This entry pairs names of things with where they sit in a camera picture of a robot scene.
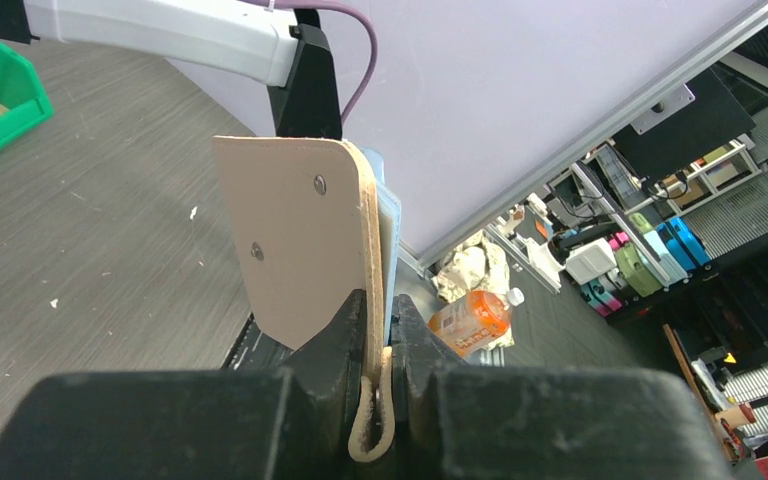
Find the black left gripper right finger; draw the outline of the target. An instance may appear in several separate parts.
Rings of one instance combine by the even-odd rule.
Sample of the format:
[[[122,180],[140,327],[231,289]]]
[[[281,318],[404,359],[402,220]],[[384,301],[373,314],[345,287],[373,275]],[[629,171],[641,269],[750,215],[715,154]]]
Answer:
[[[650,369],[466,363],[408,295],[393,306],[401,479],[727,479],[710,424]]]

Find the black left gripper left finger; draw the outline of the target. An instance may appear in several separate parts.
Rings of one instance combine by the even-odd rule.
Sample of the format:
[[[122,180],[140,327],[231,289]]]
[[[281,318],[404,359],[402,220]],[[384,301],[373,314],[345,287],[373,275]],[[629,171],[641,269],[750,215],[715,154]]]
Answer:
[[[344,479],[366,295],[280,364],[42,379],[0,434],[0,479]]]

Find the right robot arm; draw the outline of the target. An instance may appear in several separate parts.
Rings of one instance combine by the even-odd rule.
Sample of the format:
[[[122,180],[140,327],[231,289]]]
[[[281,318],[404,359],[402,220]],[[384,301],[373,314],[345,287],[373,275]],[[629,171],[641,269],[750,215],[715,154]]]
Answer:
[[[243,1],[0,1],[0,39],[153,54],[252,79],[279,137],[343,136],[334,60],[317,14]]]

